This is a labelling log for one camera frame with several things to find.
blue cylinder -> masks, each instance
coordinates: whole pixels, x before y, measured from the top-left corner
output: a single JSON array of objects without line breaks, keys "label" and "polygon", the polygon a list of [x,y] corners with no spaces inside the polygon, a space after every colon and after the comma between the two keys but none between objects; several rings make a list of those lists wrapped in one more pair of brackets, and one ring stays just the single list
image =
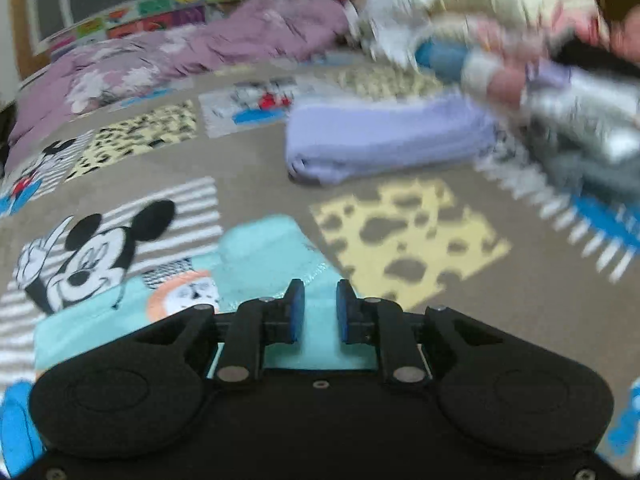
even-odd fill
[{"label": "blue cylinder", "polygon": [[415,51],[419,66],[433,70],[444,83],[459,83],[469,49],[463,43],[429,40]]}]

orange cartoon face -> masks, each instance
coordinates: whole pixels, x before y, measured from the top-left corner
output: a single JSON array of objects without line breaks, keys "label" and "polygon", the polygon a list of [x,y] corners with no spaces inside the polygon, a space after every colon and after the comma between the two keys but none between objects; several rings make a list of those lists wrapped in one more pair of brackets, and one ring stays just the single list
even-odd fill
[{"label": "orange cartoon face", "polygon": [[160,285],[149,298],[146,311],[152,322],[198,304],[210,304],[217,313],[219,298],[209,272],[188,270]]}]

cheese print patch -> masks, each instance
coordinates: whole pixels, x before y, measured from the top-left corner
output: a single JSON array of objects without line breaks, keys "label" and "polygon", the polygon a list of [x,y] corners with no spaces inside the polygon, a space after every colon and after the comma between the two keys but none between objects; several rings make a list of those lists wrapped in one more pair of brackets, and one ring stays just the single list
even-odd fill
[{"label": "cheese print patch", "polygon": [[196,113],[192,101],[167,105],[121,123],[101,128],[66,178],[73,180],[128,156],[196,137]]},{"label": "cheese print patch", "polygon": [[354,288],[405,310],[505,257],[511,244],[441,180],[398,181],[380,200],[344,196],[312,208]]}]

colorful wall border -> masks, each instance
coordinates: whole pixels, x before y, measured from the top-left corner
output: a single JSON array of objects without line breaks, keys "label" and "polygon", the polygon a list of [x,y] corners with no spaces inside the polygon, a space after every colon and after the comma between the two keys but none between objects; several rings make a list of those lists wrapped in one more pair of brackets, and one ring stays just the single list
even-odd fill
[{"label": "colorful wall border", "polygon": [[188,23],[212,22],[224,18],[242,1],[140,0],[122,4],[53,37],[49,41],[49,57],[54,62],[76,46]]}]

purple blanket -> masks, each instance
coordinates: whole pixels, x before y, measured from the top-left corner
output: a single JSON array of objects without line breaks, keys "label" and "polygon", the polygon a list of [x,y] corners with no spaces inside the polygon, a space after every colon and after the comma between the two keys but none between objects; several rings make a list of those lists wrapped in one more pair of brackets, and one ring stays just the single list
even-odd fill
[{"label": "purple blanket", "polygon": [[327,49],[348,27],[335,0],[248,0],[226,20],[76,48],[18,101],[6,170],[62,124],[107,102],[225,64],[280,56],[303,60]]},{"label": "purple blanket", "polygon": [[299,104],[287,123],[287,169],[299,182],[331,185],[357,176],[465,160],[494,145],[496,124],[484,107],[450,91],[413,104]]}]

